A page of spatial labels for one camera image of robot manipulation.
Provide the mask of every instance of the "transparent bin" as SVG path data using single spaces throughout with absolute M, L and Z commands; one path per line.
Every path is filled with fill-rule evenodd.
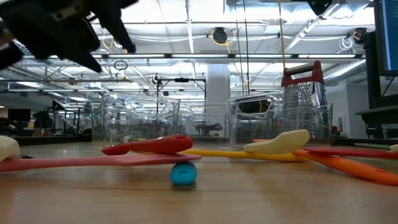
M 196 146 L 229 146 L 226 103 L 185 103 L 180 107 L 180 134 Z
M 231 147 L 241 149 L 254 139 L 272 139 L 297 129 L 310 132 L 309 144 L 330 144 L 332 105 L 310 106 L 306 98 L 294 90 L 228 100 Z
M 178 134 L 180 101 L 170 98 L 105 93 L 93 111 L 93 142 L 101 147 Z

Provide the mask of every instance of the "ceiling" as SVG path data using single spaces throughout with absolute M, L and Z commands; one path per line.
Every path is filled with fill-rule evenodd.
M 246 0 L 246 10 L 243 10 L 242 1 L 237 1 L 236 10 L 231 2 L 233 1 L 145 0 L 123 9 L 122 20 L 137 46 L 137 54 L 280 55 L 282 54 L 282 39 L 287 55 L 363 54 L 361 45 L 356 45 L 352 38 L 345 37 L 348 34 L 352 35 L 356 27 L 367 27 L 368 31 L 375 29 L 373 8 L 368 6 L 370 1 L 365 0 L 356 1 L 356 3 L 345 1 L 348 4 L 332 5 L 323 15 L 323 19 L 319 19 L 307 3 L 282 1 L 283 38 L 279 37 L 280 15 L 277 1 Z M 125 54 L 109 33 L 100 27 L 98 21 L 93 21 L 93 27 L 101 41 L 101 47 L 93 54 Z M 227 43 L 230 43 L 228 47 L 216 44 L 211 38 L 215 27 L 224 27 L 228 35 Z M 247 75 L 249 68 L 250 86 L 265 91 L 280 87 L 280 75 L 284 67 L 281 57 L 264 60 L 254 58 L 249 59 L 249 63 L 246 58 L 242 63 L 237 58 L 222 60 L 219 58 L 178 60 L 172 58 L 99 58 L 98 60 L 103 65 L 104 71 L 100 74 L 79 67 L 73 62 L 60 61 L 57 57 L 50 58 L 46 63 L 27 57 L 9 70 L 3 70 L 0 76 L 3 80 L 50 80 L 46 83 L 11 83 L 7 86 L 13 89 L 85 90 L 95 87 L 141 91 L 154 90 L 151 80 L 155 74 L 161 78 L 206 78 L 209 63 L 226 63 L 234 76 L 241 75 L 241 68 L 243 74 Z M 114 64 L 118 60 L 127 62 L 128 68 L 121 71 L 115 69 Z M 313 58 L 287 59 L 285 66 L 292 68 L 313 62 L 313 60 Z M 351 62 L 344 57 L 333 60 L 321 58 L 320 61 L 324 73 L 338 65 Z M 130 82 L 115 82 L 115 79 L 123 77 L 128 78 Z M 59 82 L 71 78 L 97 82 L 76 85 Z M 203 91 L 194 82 L 170 82 L 164 88 L 197 89 L 186 93 L 171 91 L 169 97 L 180 99 L 203 99 L 204 97 Z M 154 95 L 155 92 L 149 91 L 147 94 Z M 242 93 L 234 91 L 231 94 L 238 96 Z

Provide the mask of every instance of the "black monitor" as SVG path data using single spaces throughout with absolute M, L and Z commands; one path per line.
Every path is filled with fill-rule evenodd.
M 30 121 L 30 109 L 8 109 L 8 119 L 11 121 Z
M 374 20 L 380 76 L 398 76 L 398 1 L 375 0 Z

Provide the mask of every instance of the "orange handle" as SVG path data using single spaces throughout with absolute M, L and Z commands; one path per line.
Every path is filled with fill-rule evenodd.
M 123 155 L 129 151 L 134 152 L 153 152 L 157 154 L 176 154 L 190 149 L 193 141 L 184 135 L 166 136 L 145 141 L 128 142 L 117 146 L 108 147 L 101 151 L 108 156 Z
M 321 156 L 304 149 L 297 149 L 294 154 L 362 179 L 371 180 L 379 184 L 398 186 L 398 177 L 396 175 L 361 162 L 336 156 Z

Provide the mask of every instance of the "wooden table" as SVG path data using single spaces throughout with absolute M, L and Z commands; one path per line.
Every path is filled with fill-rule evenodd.
M 34 157 L 101 155 L 91 143 L 23 147 Z M 363 160 L 398 174 L 398 161 Z M 0 223 L 396 224 L 398 188 L 314 162 L 207 157 L 194 189 L 173 189 L 172 165 L 66 167 L 0 174 Z

